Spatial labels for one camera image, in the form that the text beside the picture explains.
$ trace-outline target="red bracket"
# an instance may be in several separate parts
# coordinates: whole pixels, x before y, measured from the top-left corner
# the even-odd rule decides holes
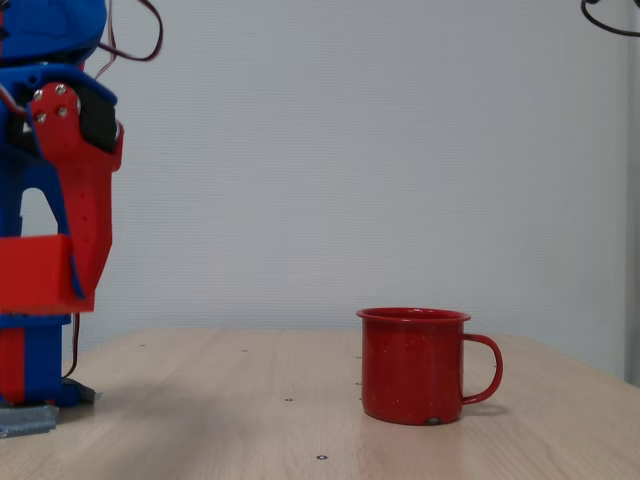
[[[24,402],[24,328],[0,328],[0,395]]]
[[[58,315],[93,311],[93,295],[73,290],[66,235],[0,238],[0,314]]]
[[[124,129],[113,153],[94,147],[82,137],[79,107],[73,89],[50,83],[30,113],[40,152],[58,172],[78,280],[92,298],[111,249],[111,174],[120,168]]]

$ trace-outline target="humanoid robot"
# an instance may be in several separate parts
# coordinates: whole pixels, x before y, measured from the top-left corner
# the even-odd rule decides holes
[[[98,47],[112,61],[158,53],[162,22],[139,1],[160,22],[145,58],[115,49],[104,0],[0,0],[0,400],[10,405],[69,406],[83,394],[63,381],[62,326],[75,315],[77,329],[79,314],[93,310],[124,139],[115,95],[83,72],[84,62]],[[57,235],[21,236],[30,188],[44,193]]]

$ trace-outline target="black cable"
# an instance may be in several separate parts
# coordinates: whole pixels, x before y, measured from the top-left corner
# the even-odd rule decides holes
[[[639,32],[631,32],[629,30],[619,30],[617,28],[610,27],[609,25],[605,25],[600,20],[593,18],[589,13],[589,10],[587,10],[587,3],[597,3],[597,1],[594,2],[593,0],[591,1],[582,0],[582,3],[580,4],[580,9],[582,10],[582,14],[586,17],[587,20],[589,20],[595,26],[600,27],[601,29],[606,30],[607,32],[615,33],[616,35],[622,35],[623,37],[636,37],[636,38],[640,37]]]
[[[73,315],[73,363],[67,374],[62,378],[67,378],[71,375],[78,366],[78,343],[80,340],[80,314],[75,313]]]
[[[101,43],[99,45],[99,47],[102,50],[105,50],[105,51],[111,53],[112,55],[116,55],[118,57],[126,58],[127,60],[133,60],[134,62],[150,62],[151,60],[156,58],[158,56],[158,54],[160,53],[160,50],[162,50],[162,42],[164,41],[164,25],[162,23],[162,17],[160,16],[160,13],[156,9],[156,7],[154,7],[151,4],[151,2],[149,0],[138,0],[138,2],[140,2],[145,7],[147,7],[149,9],[149,11],[151,13],[153,13],[154,17],[156,17],[156,19],[158,20],[158,40],[156,41],[156,46],[153,49],[153,52],[151,52],[146,57],[134,57],[133,55],[131,55],[129,53],[126,53],[126,52],[123,52],[122,50],[118,50],[117,48],[115,48],[114,46],[111,46],[111,45],[106,45],[104,43]]]
[[[109,0],[108,4],[109,13],[107,16],[107,36],[109,38],[109,46],[112,48],[116,48],[116,35],[113,32],[113,0]],[[95,79],[97,80],[100,76],[109,70],[111,65],[113,65],[118,56],[115,53],[109,54],[109,61],[100,69],[100,71],[96,74]]]

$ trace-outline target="table surface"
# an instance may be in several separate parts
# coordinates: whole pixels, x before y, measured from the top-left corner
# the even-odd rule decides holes
[[[640,389],[526,339],[497,342],[495,396],[456,423],[408,427],[362,412],[357,332],[135,332],[80,358],[95,406],[0,440],[0,478],[640,479]],[[477,392],[493,357],[465,348]]]

